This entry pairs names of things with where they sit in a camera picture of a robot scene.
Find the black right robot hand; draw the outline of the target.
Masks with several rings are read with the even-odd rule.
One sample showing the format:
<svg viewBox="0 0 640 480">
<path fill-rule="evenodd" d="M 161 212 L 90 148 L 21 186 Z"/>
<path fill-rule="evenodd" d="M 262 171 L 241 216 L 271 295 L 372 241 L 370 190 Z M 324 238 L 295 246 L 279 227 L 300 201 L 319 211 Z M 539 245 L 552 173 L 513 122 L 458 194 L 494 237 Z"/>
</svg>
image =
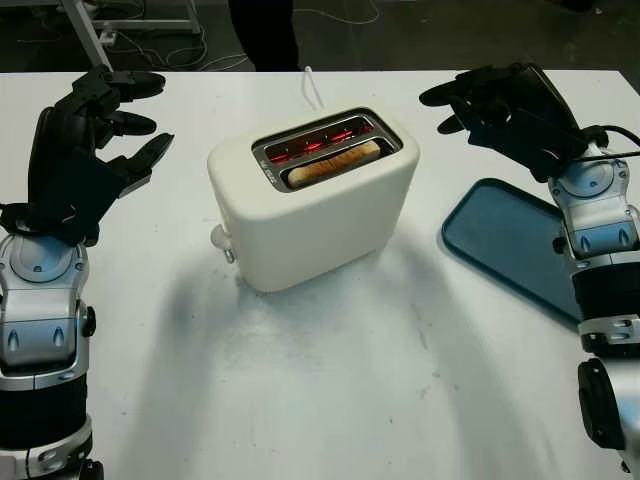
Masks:
<svg viewBox="0 0 640 480">
<path fill-rule="evenodd" d="M 586 147 L 567 103 L 533 63 L 469 70 L 424 91 L 419 101 L 427 107 L 449 106 L 453 116 L 438 131 L 466 130 L 476 146 L 532 147 L 561 156 Z"/>
</svg>

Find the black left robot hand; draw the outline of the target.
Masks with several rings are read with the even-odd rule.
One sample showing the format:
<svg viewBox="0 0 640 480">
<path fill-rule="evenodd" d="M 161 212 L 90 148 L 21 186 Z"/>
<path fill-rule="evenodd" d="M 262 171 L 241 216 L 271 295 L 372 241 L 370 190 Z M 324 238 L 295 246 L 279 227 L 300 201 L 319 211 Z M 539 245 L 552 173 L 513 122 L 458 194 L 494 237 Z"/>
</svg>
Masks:
<svg viewBox="0 0 640 480">
<path fill-rule="evenodd" d="M 69 94 L 38 118 L 28 170 L 28 200 L 37 201 L 55 169 L 74 148 L 93 154 L 115 136 L 155 132 L 150 118 L 122 111 L 123 103 L 163 92 L 164 76 L 148 71 L 112 71 L 100 64 L 72 82 Z"/>
</svg>

